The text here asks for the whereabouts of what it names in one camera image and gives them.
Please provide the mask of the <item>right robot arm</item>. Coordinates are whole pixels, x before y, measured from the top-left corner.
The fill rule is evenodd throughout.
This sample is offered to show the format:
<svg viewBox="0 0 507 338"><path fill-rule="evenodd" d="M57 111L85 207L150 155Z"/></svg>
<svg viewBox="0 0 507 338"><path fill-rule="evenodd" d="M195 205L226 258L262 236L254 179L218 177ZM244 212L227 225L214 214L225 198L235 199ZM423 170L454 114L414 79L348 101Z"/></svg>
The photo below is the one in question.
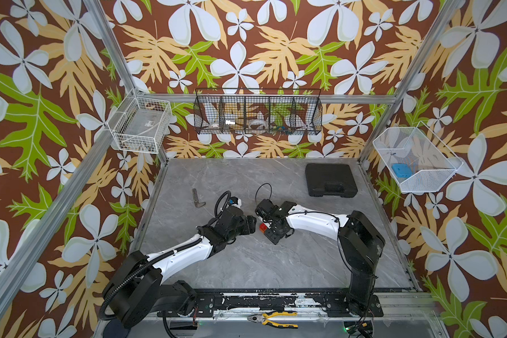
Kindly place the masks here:
<svg viewBox="0 0 507 338"><path fill-rule="evenodd" d="M360 211L331 214L315 211L291 201L277 206L269 199L256 207L260 230L273 244L304 230L335 240L346 266L352 273L346 295L349 311L367 315L375 286L376 268L383 255L384 237Z"/></svg>

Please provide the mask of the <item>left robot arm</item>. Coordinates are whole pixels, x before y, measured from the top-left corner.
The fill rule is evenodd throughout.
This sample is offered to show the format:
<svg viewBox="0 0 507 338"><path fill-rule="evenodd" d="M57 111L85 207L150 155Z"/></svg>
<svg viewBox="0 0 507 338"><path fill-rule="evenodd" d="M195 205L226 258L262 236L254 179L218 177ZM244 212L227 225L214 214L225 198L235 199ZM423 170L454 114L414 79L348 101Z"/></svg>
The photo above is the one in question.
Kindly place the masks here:
<svg viewBox="0 0 507 338"><path fill-rule="evenodd" d="M241 208L228 206L177 246L148 255L132 252L104 290L99 319L116 319L123 328L130 329L150 313L192 314L197 298L194 289L183 280L170 285L163 283L181 270L221 252L237 237L255 233L256 222L256 217L245 215Z"/></svg>

